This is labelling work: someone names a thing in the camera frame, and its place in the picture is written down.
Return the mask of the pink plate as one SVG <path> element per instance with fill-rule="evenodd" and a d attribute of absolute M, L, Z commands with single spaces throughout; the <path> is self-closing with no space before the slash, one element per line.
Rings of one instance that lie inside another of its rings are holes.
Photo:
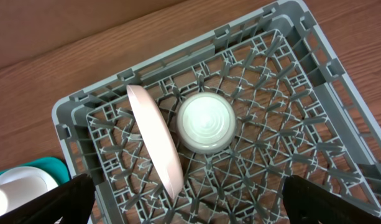
<path fill-rule="evenodd" d="M 172 199 L 183 188 L 183 171 L 177 149 L 154 99 L 139 85 L 126 86 L 128 99 L 157 174 Z"/>

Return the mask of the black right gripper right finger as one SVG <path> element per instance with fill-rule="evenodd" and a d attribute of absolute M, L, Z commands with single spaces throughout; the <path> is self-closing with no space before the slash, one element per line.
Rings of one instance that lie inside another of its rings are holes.
<path fill-rule="evenodd" d="M 285 178 L 283 204 L 290 223 L 369 224 L 376 217 L 298 176 Z"/>

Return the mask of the grey bowl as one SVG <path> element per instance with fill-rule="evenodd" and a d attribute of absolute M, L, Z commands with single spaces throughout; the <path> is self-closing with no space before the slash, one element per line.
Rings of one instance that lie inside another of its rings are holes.
<path fill-rule="evenodd" d="M 214 154 L 227 148 L 236 128 L 234 109 L 217 93 L 192 95 L 178 110 L 178 138 L 187 149 L 198 154 Z"/>

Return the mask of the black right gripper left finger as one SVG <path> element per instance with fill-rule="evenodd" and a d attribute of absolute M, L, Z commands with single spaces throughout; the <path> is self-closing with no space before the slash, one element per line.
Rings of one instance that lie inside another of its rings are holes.
<path fill-rule="evenodd" d="M 88 174 L 0 216 L 0 224 L 87 223 L 95 203 L 95 186 Z"/>

